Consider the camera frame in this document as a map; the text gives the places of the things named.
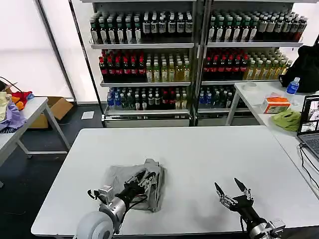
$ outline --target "purple cloth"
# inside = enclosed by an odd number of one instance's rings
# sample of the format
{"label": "purple cloth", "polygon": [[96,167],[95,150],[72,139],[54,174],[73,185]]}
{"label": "purple cloth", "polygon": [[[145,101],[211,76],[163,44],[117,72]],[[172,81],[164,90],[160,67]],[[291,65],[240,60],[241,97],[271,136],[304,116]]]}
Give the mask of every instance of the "purple cloth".
{"label": "purple cloth", "polygon": [[6,108],[5,119],[0,121],[0,130],[3,130],[6,127],[17,129],[23,126],[25,122],[26,119],[21,116],[16,105],[12,101],[9,101]]}

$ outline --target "black backpack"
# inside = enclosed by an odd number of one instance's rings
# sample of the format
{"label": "black backpack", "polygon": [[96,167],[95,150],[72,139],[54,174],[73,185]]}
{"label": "black backpack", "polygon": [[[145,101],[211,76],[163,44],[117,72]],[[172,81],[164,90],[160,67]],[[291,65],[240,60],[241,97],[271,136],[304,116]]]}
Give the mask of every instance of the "black backpack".
{"label": "black backpack", "polygon": [[299,93],[319,91],[319,46],[302,46],[298,49],[299,57],[286,74],[279,79],[283,87],[287,87],[295,77],[299,77]]}

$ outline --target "gray cloth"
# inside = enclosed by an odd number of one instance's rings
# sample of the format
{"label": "gray cloth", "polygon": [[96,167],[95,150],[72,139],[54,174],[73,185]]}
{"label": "gray cloth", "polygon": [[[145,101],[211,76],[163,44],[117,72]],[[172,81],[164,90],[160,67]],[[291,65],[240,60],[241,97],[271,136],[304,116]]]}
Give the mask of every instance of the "gray cloth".
{"label": "gray cloth", "polygon": [[[148,198],[145,202],[139,203],[132,209],[157,212],[161,208],[163,199],[163,186],[165,169],[153,159],[147,158],[142,165],[135,166],[111,166],[106,172],[104,185],[113,187],[113,195],[120,193],[124,189],[124,182],[128,181],[137,172],[146,169],[148,172],[155,172],[156,176],[152,184],[145,193]],[[140,201],[142,198],[135,198],[132,203]]]}

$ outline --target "cardboard box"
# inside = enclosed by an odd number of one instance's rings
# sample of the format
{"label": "cardboard box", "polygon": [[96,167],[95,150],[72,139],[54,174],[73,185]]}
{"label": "cardboard box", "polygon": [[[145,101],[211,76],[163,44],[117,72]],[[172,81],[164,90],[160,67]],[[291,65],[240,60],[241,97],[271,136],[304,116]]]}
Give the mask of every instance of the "cardboard box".
{"label": "cardboard box", "polygon": [[[66,113],[72,109],[73,105],[66,101],[63,97],[50,96],[48,97],[48,106],[50,107],[54,117],[61,120]],[[48,128],[49,123],[45,115],[42,113],[29,128]]]}

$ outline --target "gray floor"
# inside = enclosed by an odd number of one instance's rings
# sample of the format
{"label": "gray floor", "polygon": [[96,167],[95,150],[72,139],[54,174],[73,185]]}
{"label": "gray floor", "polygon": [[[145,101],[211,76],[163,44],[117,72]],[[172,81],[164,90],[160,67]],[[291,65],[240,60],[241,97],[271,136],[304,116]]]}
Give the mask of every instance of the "gray floor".
{"label": "gray floor", "polygon": [[[81,120],[85,111],[95,111],[93,119]],[[256,124],[254,119],[239,119],[236,125]],[[203,125],[219,125],[205,120]],[[101,125],[101,112],[97,106],[81,106],[73,108],[60,122],[60,126],[70,143],[73,143],[82,128],[96,128]],[[28,130],[22,142],[29,150],[61,150],[61,144],[52,130]],[[5,187],[0,189],[0,238],[33,239],[30,232],[32,223],[48,193],[65,155],[35,155],[28,160],[17,148],[8,160],[0,167],[0,180]],[[245,239],[242,233],[222,235],[169,236],[170,238],[194,239]],[[319,239],[317,227],[286,230],[283,238]]]}

